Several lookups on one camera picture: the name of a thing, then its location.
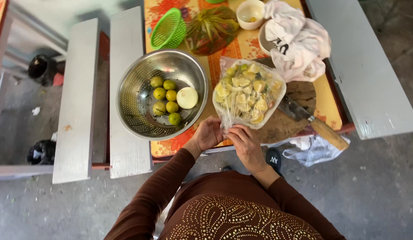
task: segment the cleaver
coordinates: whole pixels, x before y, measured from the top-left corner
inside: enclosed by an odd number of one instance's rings
[[[330,144],[334,145],[338,150],[345,150],[349,147],[349,144],[326,123],[322,122],[318,118],[311,115],[302,106],[286,94],[282,101],[278,105],[278,109],[284,112],[287,116],[292,117],[295,121],[307,119],[310,126]]]

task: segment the wooden handle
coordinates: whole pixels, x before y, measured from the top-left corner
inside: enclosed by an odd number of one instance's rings
[[[322,138],[326,139],[338,150],[346,150],[349,147],[349,144],[339,134],[318,118],[315,118],[310,125]]]

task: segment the person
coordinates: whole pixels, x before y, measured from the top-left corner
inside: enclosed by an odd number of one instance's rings
[[[230,170],[182,184],[200,153],[224,140],[220,122],[211,116],[200,123],[183,148],[138,190],[106,240],[152,239],[155,222],[173,197],[159,239],[345,239],[266,163],[249,127],[235,125],[226,136],[252,175]]]

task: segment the peeled onion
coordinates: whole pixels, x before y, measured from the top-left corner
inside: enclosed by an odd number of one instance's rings
[[[194,88],[183,88],[177,93],[177,103],[181,108],[191,109],[198,103],[198,93]]]

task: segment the floral tablecloth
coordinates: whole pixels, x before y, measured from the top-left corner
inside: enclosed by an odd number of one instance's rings
[[[145,37],[146,37],[146,52],[151,52],[153,49],[150,46],[150,35],[159,19],[170,9],[178,8],[181,10],[182,17],[185,22],[190,22],[192,18],[205,8],[215,8],[221,5],[228,6],[236,11],[239,4],[245,0],[229,0],[218,4],[211,4],[205,0],[145,0],[144,16],[145,16]],[[302,8],[299,0],[286,0],[286,2],[294,8]],[[204,67],[209,81],[209,98],[202,115],[198,121],[184,133],[175,138],[163,141],[151,141],[151,154],[153,157],[165,157],[174,155],[194,134],[199,126],[199,123],[210,115],[216,114],[213,102],[212,93],[215,84],[220,78],[220,57],[227,56],[239,59],[256,59],[267,57],[260,49],[258,41],[258,30],[247,31],[239,29],[238,35],[226,48],[209,56],[197,56],[200,64]],[[190,52],[184,41],[178,49]],[[315,116],[326,122],[334,130],[341,128],[341,117],[337,109],[331,88],[327,77],[321,76],[314,82],[316,90],[316,110]],[[232,145],[230,140],[225,140],[218,146]]]

